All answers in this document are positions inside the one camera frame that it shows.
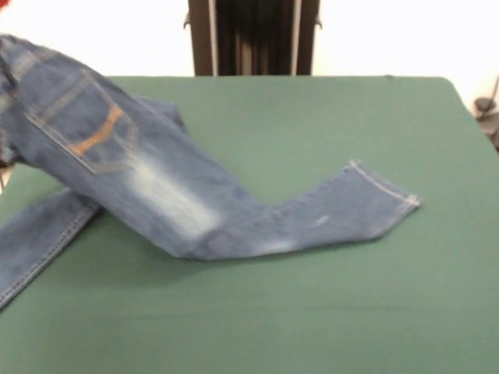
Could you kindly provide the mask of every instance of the table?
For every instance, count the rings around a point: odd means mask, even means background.
[[[116,81],[177,102],[267,203],[359,158],[423,207],[379,242],[216,263],[168,257],[103,214],[0,315],[0,372],[497,372],[497,155],[448,81]],[[58,188],[18,167],[0,223]]]

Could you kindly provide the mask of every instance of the dark object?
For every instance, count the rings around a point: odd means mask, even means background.
[[[499,87],[499,76],[496,78],[496,83],[494,85],[494,89],[492,90],[492,94],[490,98],[479,97],[475,100],[475,107],[481,113],[478,117],[478,120],[482,120],[490,111],[496,108],[496,102],[494,98],[497,95],[497,88]]]
[[[492,111],[496,108],[496,103],[492,99],[487,99],[486,97],[480,97],[475,100],[476,109],[479,111],[486,113],[488,111]]]
[[[318,12],[319,0],[189,0],[196,75],[309,75]]]

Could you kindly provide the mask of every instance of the denim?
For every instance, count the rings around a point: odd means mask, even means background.
[[[170,255],[204,260],[372,240],[419,206],[360,161],[303,196],[266,206],[189,138],[175,109],[162,111],[162,103],[134,97],[84,64],[12,36],[0,37],[0,57],[10,157],[68,188],[0,231],[24,269],[44,253],[53,257],[99,206]],[[35,221],[42,232],[18,234]],[[0,260],[0,292],[23,282],[13,259]]]

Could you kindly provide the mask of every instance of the seam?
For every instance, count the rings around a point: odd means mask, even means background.
[[[53,141],[55,144],[57,144],[58,146],[60,146],[69,156],[71,156],[72,158],[74,158],[76,161],[78,161],[80,164],[82,164],[89,172],[91,172],[92,174],[97,174],[95,172],[95,170],[93,170],[86,162],[84,162],[84,160],[82,160],[81,158],[78,158],[76,157],[74,154],[72,154],[68,148],[59,140],[57,139],[57,137],[61,137],[57,132],[53,132],[52,131],[44,131],[41,127],[41,124],[39,124],[37,122],[37,118],[35,118],[33,115],[29,114],[29,113],[24,113],[25,117],[31,122],[34,124],[34,126],[42,133],[44,134],[45,136],[47,136],[51,141]]]
[[[364,177],[370,184],[374,185],[376,188],[378,188],[380,191],[387,193],[390,196],[393,196],[396,199],[402,200],[402,201],[408,201],[409,204],[413,206],[418,206],[419,201],[417,200],[416,196],[411,195],[410,199],[406,198],[405,196],[396,193],[395,191],[390,190],[389,188],[385,187],[384,185],[380,184],[377,182],[373,177],[368,175],[364,170],[359,168],[357,163],[355,161],[351,161],[349,163],[360,175]]]
[[[41,267],[44,264],[58,255],[65,248],[65,246],[74,239],[76,234],[78,234],[78,232],[75,231],[78,231],[85,225],[88,218],[94,214],[95,208],[99,208],[99,206],[95,203],[85,206],[83,211],[76,216],[76,218],[58,237],[55,244],[47,253],[45,253],[41,260],[34,264],[23,276],[21,276],[18,281],[16,281],[10,288],[0,295],[0,308],[5,304],[5,302],[11,299],[17,291],[24,288],[32,280],[33,277],[40,272]]]
[[[12,75],[17,80],[21,80],[21,78],[23,78],[23,76],[34,66],[45,62],[56,55],[57,52],[50,49],[43,49],[36,52],[24,52],[12,63]]]
[[[387,219],[382,220],[380,223],[373,225],[371,229],[369,229],[369,234],[371,237],[378,236],[384,229],[388,228],[395,222],[395,220],[400,217],[404,211],[407,210],[411,206],[411,200],[404,199],[404,201],[394,209],[393,213],[388,216]]]
[[[61,84],[70,84],[72,83],[75,79],[75,77],[70,77],[69,82],[62,82]],[[61,109],[63,109],[67,104],[69,104],[70,101],[74,100],[81,91],[83,91],[87,86],[90,84],[90,81],[85,77],[83,78],[79,83],[77,83],[73,88],[71,88],[64,96],[60,97],[55,101],[54,104],[52,104],[47,110],[43,111],[39,116],[40,116],[40,122],[41,124],[45,124],[50,118],[54,117],[57,115]]]

